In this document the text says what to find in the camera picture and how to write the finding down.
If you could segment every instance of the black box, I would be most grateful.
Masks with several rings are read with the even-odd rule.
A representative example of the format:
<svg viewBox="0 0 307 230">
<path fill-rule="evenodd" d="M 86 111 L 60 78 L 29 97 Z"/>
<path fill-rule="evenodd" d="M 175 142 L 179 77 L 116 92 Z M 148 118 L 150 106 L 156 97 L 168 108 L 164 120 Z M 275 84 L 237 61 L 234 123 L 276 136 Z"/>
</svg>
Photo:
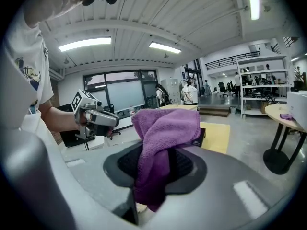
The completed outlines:
<svg viewBox="0 0 307 230">
<path fill-rule="evenodd" d="M 200 136 L 198 136 L 198 138 L 196 138 L 193 141 L 191 141 L 191 144 L 194 145 L 194 146 L 201 147 L 203 139 L 205 137 L 206 137 L 206 129 L 205 128 L 201 128 Z"/>
</svg>

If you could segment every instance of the black rubber pad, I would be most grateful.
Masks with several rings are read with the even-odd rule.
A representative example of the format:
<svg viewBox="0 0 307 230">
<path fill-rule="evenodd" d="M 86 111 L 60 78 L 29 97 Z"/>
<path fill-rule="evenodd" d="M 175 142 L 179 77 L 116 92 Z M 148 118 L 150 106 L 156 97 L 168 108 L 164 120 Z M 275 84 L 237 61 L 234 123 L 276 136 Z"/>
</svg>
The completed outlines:
<svg viewBox="0 0 307 230">
<path fill-rule="evenodd" d="M 193 170 L 193 162 L 190 158 L 176 149 L 168 149 L 167 151 L 170 165 L 169 183 L 186 176 Z M 138 161 L 141 152 L 142 147 L 135 148 L 118 159 L 118 167 L 134 179 L 138 176 Z"/>
</svg>

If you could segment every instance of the person in white shirt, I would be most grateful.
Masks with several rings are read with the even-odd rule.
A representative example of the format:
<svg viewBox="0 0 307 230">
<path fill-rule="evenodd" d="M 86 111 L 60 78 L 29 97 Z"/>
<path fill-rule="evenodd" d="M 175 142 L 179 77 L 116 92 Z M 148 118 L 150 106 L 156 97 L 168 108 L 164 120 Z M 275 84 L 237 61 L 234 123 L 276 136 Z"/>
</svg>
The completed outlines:
<svg viewBox="0 0 307 230">
<path fill-rule="evenodd" d="M 161 89 L 161 85 L 160 84 L 157 84 L 156 85 L 156 94 L 157 94 L 157 98 L 158 98 L 158 102 L 160 104 L 160 106 L 165 106 L 165 103 L 164 103 L 164 100 L 163 100 L 163 91 Z"/>
<path fill-rule="evenodd" d="M 35 133 L 46 147 L 57 145 L 50 130 L 76 130 L 79 124 L 75 122 L 74 113 L 52 107 L 48 48 L 38 24 L 65 14 L 82 2 L 88 0 L 28 0 L 16 15 L 3 41 L 5 54 L 15 62 L 16 68 L 37 93 L 21 129 Z M 84 115 L 80 118 L 81 124 L 86 123 Z"/>
<path fill-rule="evenodd" d="M 235 82 L 236 82 L 236 96 L 238 96 L 240 95 L 240 92 L 241 92 L 241 81 L 240 81 L 239 73 L 237 72 L 235 75 Z"/>
<path fill-rule="evenodd" d="M 188 77 L 187 83 L 183 86 L 184 105 L 197 105 L 198 94 L 197 89 L 193 86 L 193 79 Z"/>
</svg>

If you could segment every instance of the purple towel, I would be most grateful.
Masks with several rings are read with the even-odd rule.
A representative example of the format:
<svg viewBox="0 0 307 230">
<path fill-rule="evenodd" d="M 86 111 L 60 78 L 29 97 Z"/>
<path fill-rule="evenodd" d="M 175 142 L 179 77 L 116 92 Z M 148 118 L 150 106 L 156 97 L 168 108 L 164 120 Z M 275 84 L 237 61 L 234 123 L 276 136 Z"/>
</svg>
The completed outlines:
<svg viewBox="0 0 307 230">
<path fill-rule="evenodd" d="M 166 149 L 196 139 L 201 132 L 200 115 L 183 109 L 145 109 L 132 117 L 132 123 L 143 140 L 134 197 L 156 211 L 164 201 L 170 172 Z"/>
<path fill-rule="evenodd" d="M 279 117 L 282 119 L 290 120 L 290 121 L 293 119 L 290 114 L 280 114 Z"/>
</svg>

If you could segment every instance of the white t-shirt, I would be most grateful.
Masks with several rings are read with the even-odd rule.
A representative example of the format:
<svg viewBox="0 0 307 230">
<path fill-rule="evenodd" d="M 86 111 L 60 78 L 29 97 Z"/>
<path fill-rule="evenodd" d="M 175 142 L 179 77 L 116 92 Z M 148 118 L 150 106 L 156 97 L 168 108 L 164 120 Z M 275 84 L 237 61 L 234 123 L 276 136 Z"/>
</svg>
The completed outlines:
<svg viewBox="0 0 307 230">
<path fill-rule="evenodd" d="M 235 75 L 236 86 L 241 86 L 239 74 Z"/>
<path fill-rule="evenodd" d="M 28 27 L 22 11 L 9 28 L 3 46 L 7 48 L 10 57 L 15 61 L 16 68 L 36 90 L 36 101 L 29 107 L 29 112 L 22 124 L 22 129 L 35 133 L 41 120 L 38 107 L 53 96 L 48 49 L 39 27 Z"/>
<path fill-rule="evenodd" d="M 188 86 L 187 84 L 185 84 L 185 86 L 183 86 L 183 93 L 184 93 L 184 103 L 186 104 L 192 104 L 192 103 L 198 103 L 198 95 L 197 95 L 197 89 L 190 85 Z M 191 102 L 188 98 L 186 94 L 190 95 L 190 98 L 192 99 L 193 102 Z"/>
<path fill-rule="evenodd" d="M 157 90 L 157 97 L 159 98 L 159 100 L 160 100 L 160 104 L 162 104 L 162 91 L 161 90 Z"/>
</svg>

